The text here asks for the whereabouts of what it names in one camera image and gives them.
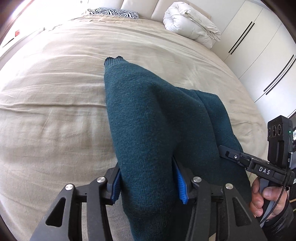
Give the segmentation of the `black jacket sleeve forearm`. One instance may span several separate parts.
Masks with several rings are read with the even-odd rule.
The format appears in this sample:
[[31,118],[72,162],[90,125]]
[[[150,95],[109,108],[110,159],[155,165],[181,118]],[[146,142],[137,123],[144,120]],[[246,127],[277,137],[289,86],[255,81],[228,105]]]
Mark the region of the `black jacket sleeve forearm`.
[[292,206],[287,199],[285,207],[276,217],[266,220],[262,230],[267,240],[282,240],[285,232],[293,222],[294,215]]

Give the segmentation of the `person's right hand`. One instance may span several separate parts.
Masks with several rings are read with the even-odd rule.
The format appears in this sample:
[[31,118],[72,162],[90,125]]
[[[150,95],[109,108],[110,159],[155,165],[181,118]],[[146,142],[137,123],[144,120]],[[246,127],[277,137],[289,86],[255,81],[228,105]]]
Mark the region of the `person's right hand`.
[[[259,178],[256,178],[252,184],[252,199],[251,199],[251,202],[249,203],[249,209],[252,212],[254,217],[262,216],[263,214],[262,207],[265,199],[276,202],[282,191],[282,188],[274,187],[274,186],[266,187],[262,193],[259,192],[259,189],[260,189],[260,181],[259,181]],[[285,207],[285,202],[287,200],[287,197],[288,197],[287,191],[284,190],[277,206],[275,207],[275,209],[267,219],[272,219],[281,213],[281,211]]]

